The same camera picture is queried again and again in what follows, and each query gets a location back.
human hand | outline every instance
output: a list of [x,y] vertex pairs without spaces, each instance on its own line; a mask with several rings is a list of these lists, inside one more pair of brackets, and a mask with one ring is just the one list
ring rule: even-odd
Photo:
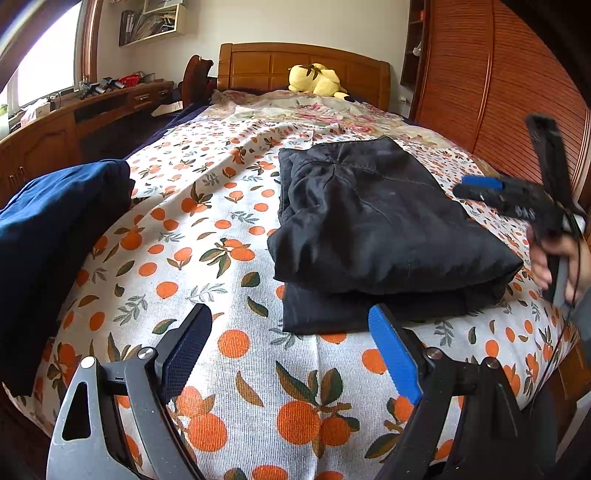
[[556,238],[546,238],[537,243],[534,230],[531,225],[527,227],[527,240],[530,243],[531,271],[535,283],[542,289],[548,290],[552,283],[552,273],[548,268],[548,255],[558,255],[569,258],[569,276],[566,285],[564,298],[568,302],[583,298],[585,291],[591,286],[591,252],[584,240],[581,243],[581,273],[579,285],[575,295],[574,285],[577,282],[577,271],[579,270],[579,249],[577,241],[570,235],[562,235]]

wooden wardrobe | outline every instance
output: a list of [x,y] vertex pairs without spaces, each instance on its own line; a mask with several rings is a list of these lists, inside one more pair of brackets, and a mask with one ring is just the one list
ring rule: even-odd
[[441,133],[501,173],[541,181],[526,114],[557,120],[573,190],[585,186],[591,116],[540,38],[499,0],[429,0],[428,28],[411,119]]

black cable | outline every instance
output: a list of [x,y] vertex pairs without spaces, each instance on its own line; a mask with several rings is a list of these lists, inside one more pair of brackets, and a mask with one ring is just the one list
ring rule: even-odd
[[556,354],[558,352],[558,346],[560,345],[560,342],[562,341],[562,337],[564,336],[564,332],[566,331],[567,327],[570,328],[570,315],[573,311],[573,307],[574,307],[574,304],[576,301],[577,290],[579,289],[579,278],[581,275],[581,238],[583,237],[583,234],[581,233],[581,230],[579,229],[579,226],[578,226],[576,220],[574,219],[574,215],[571,212],[567,212],[565,214],[565,216],[569,221],[570,231],[573,233],[573,236],[575,237],[575,239],[577,241],[577,250],[578,250],[578,259],[577,260],[579,262],[579,266],[577,268],[577,280],[574,283],[573,299],[571,300],[571,302],[569,304],[569,311],[566,314],[566,318],[564,320],[564,325],[563,325],[562,331],[560,332],[560,335],[558,336],[558,341],[556,342],[556,348],[554,348],[554,351],[552,352],[552,356],[550,356],[550,360],[546,364],[546,368],[544,369],[544,372],[542,373],[542,378],[540,378],[540,383],[538,383],[538,386],[535,388],[534,395],[531,397],[529,420],[531,420],[531,414],[534,411],[535,399],[538,396],[538,393],[541,390],[542,386],[544,385],[544,379],[546,378],[546,375],[548,374],[548,370],[550,369],[550,365],[552,365],[552,363],[554,363],[554,360],[556,358]]

yellow plush toy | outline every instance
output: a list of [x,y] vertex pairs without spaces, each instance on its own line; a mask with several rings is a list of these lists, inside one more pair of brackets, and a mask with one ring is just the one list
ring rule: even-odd
[[334,70],[327,69],[320,63],[312,65],[296,65],[290,69],[290,86],[292,92],[306,92],[323,97],[344,99],[347,91],[341,87],[339,77]]

wall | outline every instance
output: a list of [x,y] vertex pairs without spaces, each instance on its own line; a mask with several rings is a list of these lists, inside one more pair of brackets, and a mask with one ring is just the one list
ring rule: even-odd
[[401,110],[401,94],[412,95],[399,84],[410,0],[186,0],[184,36],[119,48],[121,11],[133,4],[104,4],[99,77],[142,70],[178,82],[194,54],[214,60],[211,74],[216,75],[222,43],[280,41],[339,48],[389,62],[392,111]]

